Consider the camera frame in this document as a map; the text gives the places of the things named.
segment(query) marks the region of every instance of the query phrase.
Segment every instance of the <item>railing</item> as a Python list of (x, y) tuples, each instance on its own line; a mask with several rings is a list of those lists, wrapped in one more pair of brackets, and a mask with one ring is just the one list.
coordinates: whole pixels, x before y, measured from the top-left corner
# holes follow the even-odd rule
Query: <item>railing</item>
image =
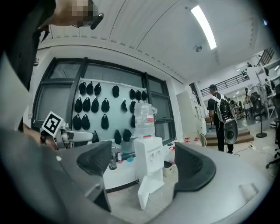
[(261, 58), (259, 59), (257, 66), (261, 66), (261, 64), (263, 66), (268, 64), (270, 62), (270, 60), (272, 59), (273, 55), (274, 55), (274, 51), (271, 47), (268, 49), (265, 49), (263, 51)]
[[(245, 81), (247, 81), (249, 79), (250, 78), (247, 75), (247, 72), (244, 72), (244, 73), (242, 73), (240, 75), (237, 75), (237, 76), (232, 77), (230, 79), (227, 79), (227, 80), (225, 80), (223, 82), (220, 82), (220, 83), (216, 84), (216, 86), (217, 86), (218, 91), (220, 91), (220, 90), (229, 88), (231, 86), (237, 85), (237, 84), (239, 84), (241, 82), (245, 82)], [(201, 94), (202, 94), (202, 96), (206, 96), (206, 95), (210, 94), (209, 88), (202, 89), (201, 90)]]

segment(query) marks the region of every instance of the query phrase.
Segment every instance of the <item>water bottle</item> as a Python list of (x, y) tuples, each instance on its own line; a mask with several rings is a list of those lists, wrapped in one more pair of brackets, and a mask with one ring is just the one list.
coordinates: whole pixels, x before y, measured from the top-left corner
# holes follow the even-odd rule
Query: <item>water bottle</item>
[(155, 136), (154, 114), (158, 110), (148, 103), (135, 104), (135, 135), (139, 138)]
[(122, 156), (121, 156), (121, 153), (118, 152), (118, 162), (119, 163), (122, 163), (123, 162), (123, 159), (122, 159)]

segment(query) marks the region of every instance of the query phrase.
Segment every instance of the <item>red label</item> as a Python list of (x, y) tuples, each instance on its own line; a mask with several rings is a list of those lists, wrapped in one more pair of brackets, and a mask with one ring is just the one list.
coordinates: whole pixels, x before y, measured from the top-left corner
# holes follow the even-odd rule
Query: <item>red label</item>
[(147, 118), (148, 123), (154, 122), (154, 118)]

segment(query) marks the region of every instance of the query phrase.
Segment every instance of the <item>fluorescent light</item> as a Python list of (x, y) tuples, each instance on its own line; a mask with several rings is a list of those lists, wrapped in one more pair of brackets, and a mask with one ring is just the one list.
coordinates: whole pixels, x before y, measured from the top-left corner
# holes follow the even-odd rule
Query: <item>fluorescent light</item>
[(213, 35), (213, 32), (211, 30), (211, 27), (204, 15), (204, 13), (202, 12), (200, 6), (195, 6), (192, 10), (191, 10), (192, 14), (196, 17), (197, 21), (199, 22), (201, 28), (203, 29), (203, 32), (207, 38), (207, 41), (209, 43), (210, 49), (214, 49), (217, 47), (216, 45), (216, 41)]

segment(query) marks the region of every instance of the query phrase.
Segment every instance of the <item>window frame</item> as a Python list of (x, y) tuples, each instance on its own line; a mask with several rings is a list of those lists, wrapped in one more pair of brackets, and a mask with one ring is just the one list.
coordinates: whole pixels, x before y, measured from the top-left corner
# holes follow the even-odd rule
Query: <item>window frame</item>
[[(78, 69), (78, 72), (73, 79), (68, 79), (68, 78), (63, 78), (63, 79), (51, 79), (50, 74), (53, 72), (53, 70), (56, 68), (57, 64), (59, 62), (80, 62), (80, 67)], [(40, 128), (43, 124), (44, 121), (41, 120), (36, 120), (35, 118), (38, 116), (38, 108), (40, 105), (40, 99), (42, 96), (42, 91), (44, 89), (45, 85), (48, 84), (70, 84), (70, 95), (68, 98), (67, 102), (67, 107), (66, 107), (66, 118), (65, 122), (69, 124), (70, 128), (72, 127), (72, 117), (73, 117), (73, 111), (74, 111), (74, 100), (75, 100), (75, 95), (78, 89), (79, 81), (81, 78), (84, 78), (87, 67), (89, 64), (96, 64), (96, 65), (102, 65), (102, 66), (108, 66), (111, 67), (112, 69), (121, 69), (124, 71), (128, 71), (133, 73), (134, 75), (140, 76), (141, 77), (141, 82), (142, 82), (142, 88), (147, 89), (147, 99), (150, 104), (153, 104), (152, 97), (161, 97), (165, 98), (168, 101), (168, 108), (170, 112), (170, 118), (165, 118), (165, 119), (155, 119), (155, 129), (156, 129), (156, 124), (162, 124), (162, 123), (170, 123), (168, 125), (169, 127), (169, 133), (170, 133), (170, 139), (164, 141), (162, 144), (166, 145), (172, 141), (175, 140), (176, 138), (176, 130), (175, 130), (175, 123), (174, 123), (174, 116), (173, 116), (173, 110), (172, 110), (172, 105), (169, 97), (169, 92), (167, 88), (166, 81), (160, 80), (158, 78), (155, 78), (151, 75), (149, 75), (147, 72), (141, 72), (132, 68), (128, 68), (126, 66), (118, 65), (115, 63), (111, 62), (105, 62), (105, 61), (100, 61), (100, 60), (93, 60), (93, 59), (88, 59), (87, 57), (85, 58), (53, 58), (49, 66), (47, 67), (46, 71), (44, 72), (42, 79), (40, 81), (40, 84), (38, 86), (38, 89), (35, 94), (35, 99), (34, 99), (34, 104), (33, 104), (33, 109), (32, 109), (32, 119), (31, 119), (31, 128), (37, 131), (40, 131)], [(150, 89), (150, 83), (149, 80), (158, 82), (161, 84), (162, 87), (162, 93), (157, 93), (154, 91), (151, 91)]]
[[(169, 134), (170, 134), (170, 139), (162, 142), (163, 145), (166, 145), (166, 144), (174, 141), (175, 138), (176, 138), (175, 122), (174, 122), (173, 110), (172, 110), (172, 105), (171, 105), (171, 101), (170, 101), (170, 97), (169, 97), (169, 92), (168, 92), (167, 84), (166, 84), (166, 81), (160, 80), (160, 79), (158, 79), (156, 77), (153, 77), (151, 75), (148, 75), (148, 74), (146, 74), (146, 80), (147, 80), (147, 83), (148, 83), (148, 86), (149, 86), (149, 91), (148, 91), (148, 88), (147, 88), (147, 91), (149, 92), (148, 99), (149, 99), (149, 103), (150, 104), (153, 104), (153, 98), (152, 98), (153, 96), (161, 97), (161, 98), (166, 98), (167, 101), (168, 101), (168, 108), (169, 108), (170, 118), (155, 119), (155, 122), (154, 122), (155, 130), (156, 131), (157, 131), (157, 128), (156, 128), (157, 124), (170, 123), (170, 125), (168, 126)], [(163, 94), (151, 91), (150, 85), (149, 85), (149, 80), (152, 80), (152, 81), (160, 83), (161, 87), (162, 87)]]

